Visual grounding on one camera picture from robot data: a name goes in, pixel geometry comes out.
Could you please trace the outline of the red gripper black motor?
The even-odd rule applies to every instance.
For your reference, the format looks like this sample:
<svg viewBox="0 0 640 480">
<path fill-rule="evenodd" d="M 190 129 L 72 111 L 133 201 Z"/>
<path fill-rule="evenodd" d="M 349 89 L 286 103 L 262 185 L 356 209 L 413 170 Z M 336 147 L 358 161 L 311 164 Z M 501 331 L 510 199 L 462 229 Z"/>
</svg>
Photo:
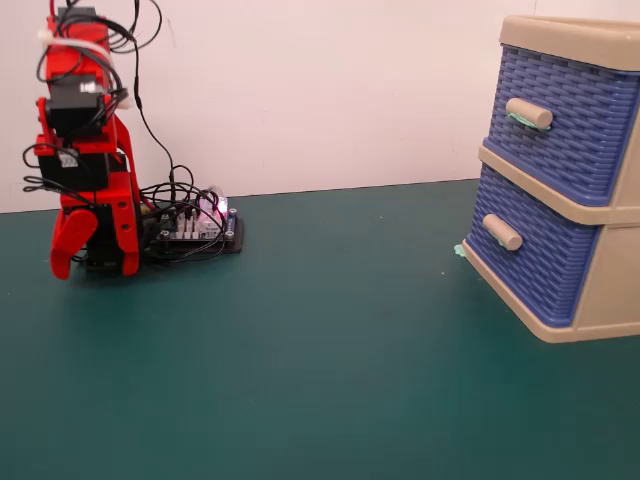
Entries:
<svg viewBox="0 0 640 480">
<path fill-rule="evenodd" d="M 132 276 L 139 267 L 139 243 L 133 199 L 133 160 L 128 129 L 116 116 L 99 133 L 75 140 L 59 137 L 46 118 L 39 117 L 42 132 L 37 136 L 37 165 L 46 181 L 73 192 L 93 192 L 114 198 L 112 205 L 118 247 L 123 252 L 122 274 Z M 72 257 L 96 231 L 98 219 L 89 209 L 63 209 L 56 216 L 49 263 L 53 275 L 69 276 Z"/>
</svg>

